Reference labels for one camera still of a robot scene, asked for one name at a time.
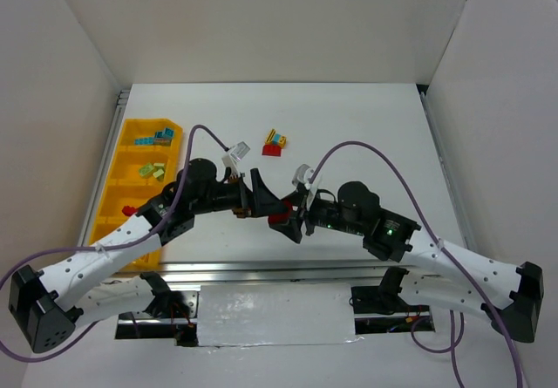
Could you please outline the light green curved lego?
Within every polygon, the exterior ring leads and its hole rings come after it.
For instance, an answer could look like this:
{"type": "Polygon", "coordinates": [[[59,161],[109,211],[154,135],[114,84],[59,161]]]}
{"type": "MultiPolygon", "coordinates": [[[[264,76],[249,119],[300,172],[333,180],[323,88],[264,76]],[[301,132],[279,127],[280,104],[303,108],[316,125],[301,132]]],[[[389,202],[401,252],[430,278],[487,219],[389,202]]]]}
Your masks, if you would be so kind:
{"type": "Polygon", "coordinates": [[[147,163],[139,169],[139,171],[138,171],[139,176],[141,178],[149,177],[153,173],[154,169],[155,169],[155,167],[154,167],[153,164],[147,163]]]}

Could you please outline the red green blue lego stack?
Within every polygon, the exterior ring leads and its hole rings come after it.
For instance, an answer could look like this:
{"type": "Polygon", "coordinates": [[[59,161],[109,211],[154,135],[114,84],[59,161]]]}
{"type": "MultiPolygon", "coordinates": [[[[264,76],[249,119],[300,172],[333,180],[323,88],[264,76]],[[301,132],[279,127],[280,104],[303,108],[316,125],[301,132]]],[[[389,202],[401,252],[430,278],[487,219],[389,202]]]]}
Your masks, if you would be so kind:
{"type": "Polygon", "coordinates": [[[135,214],[137,212],[137,209],[131,206],[124,206],[121,209],[121,212],[124,216],[132,216],[133,214],[135,214]]]}

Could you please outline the red yellow blue lego stack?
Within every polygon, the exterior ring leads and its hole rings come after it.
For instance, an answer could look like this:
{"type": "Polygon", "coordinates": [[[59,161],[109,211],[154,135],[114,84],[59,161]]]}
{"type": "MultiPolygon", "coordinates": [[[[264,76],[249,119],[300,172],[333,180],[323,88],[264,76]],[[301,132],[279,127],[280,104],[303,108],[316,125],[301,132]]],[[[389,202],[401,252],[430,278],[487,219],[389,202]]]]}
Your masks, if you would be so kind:
{"type": "Polygon", "coordinates": [[[287,145],[287,137],[271,129],[262,147],[262,156],[280,157],[287,145]]]}

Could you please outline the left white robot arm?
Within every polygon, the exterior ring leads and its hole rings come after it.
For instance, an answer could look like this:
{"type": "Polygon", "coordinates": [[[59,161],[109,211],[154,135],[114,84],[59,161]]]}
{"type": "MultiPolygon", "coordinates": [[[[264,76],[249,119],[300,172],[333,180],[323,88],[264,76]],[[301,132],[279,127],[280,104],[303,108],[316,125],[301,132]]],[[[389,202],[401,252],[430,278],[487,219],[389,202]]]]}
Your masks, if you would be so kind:
{"type": "Polygon", "coordinates": [[[39,271],[29,265],[18,268],[10,279],[9,311],[31,350],[50,351],[77,327],[121,313],[188,318],[187,300],[156,272],[115,284],[103,281],[186,233],[198,214],[231,210],[239,217],[259,218],[287,213],[287,205],[269,191],[257,169],[250,172],[250,187],[242,178],[217,180],[216,175],[212,161],[192,160],[174,182],[94,247],[39,271]]]}

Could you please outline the blue square lego brick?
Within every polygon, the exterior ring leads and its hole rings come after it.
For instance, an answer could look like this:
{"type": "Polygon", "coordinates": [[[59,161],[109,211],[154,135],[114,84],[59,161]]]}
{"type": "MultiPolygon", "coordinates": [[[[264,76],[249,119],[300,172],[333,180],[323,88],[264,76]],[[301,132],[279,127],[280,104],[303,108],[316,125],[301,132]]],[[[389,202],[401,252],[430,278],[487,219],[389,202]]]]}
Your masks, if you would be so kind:
{"type": "Polygon", "coordinates": [[[162,131],[162,137],[166,140],[172,140],[174,138],[174,129],[166,127],[162,131]]]}

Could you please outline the blue round lego brick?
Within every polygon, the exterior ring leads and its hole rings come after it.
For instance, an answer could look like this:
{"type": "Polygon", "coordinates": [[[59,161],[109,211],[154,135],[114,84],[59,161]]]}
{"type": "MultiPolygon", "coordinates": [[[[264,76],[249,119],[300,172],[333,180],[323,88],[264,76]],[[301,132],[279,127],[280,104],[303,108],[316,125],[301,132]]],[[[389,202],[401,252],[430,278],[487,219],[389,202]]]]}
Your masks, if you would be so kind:
{"type": "Polygon", "coordinates": [[[156,146],[170,146],[172,143],[172,139],[167,136],[156,135],[153,137],[153,143],[156,146]]]}

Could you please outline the red round lego stack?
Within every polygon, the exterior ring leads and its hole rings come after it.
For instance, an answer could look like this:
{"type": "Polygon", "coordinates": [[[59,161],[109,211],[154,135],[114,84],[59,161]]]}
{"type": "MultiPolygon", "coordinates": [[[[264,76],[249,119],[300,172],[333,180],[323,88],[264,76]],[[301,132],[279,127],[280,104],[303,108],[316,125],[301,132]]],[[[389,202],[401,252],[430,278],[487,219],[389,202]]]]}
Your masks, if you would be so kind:
{"type": "Polygon", "coordinates": [[[268,217],[268,224],[270,226],[284,225],[289,221],[290,212],[292,211],[292,204],[289,201],[282,201],[284,209],[281,213],[272,214],[268,217]]]}

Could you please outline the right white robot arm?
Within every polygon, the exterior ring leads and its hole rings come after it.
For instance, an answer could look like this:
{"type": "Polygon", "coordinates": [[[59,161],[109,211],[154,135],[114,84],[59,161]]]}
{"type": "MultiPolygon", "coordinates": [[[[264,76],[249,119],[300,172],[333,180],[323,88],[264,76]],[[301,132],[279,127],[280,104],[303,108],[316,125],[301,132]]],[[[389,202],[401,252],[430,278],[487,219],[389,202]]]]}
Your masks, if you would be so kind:
{"type": "Polygon", "coordinates": [[[331,201],[299,187],[268,223],[293,242],[316,228],[362,237],[368,253],[393,263],[377,290],[383,312],[435,306],[484,319],[514,341],[535,340],[544,296],[541,267],[498,262],[432,237],[414,220],[382,208],[362,182],[343,184],[331,201]]]}

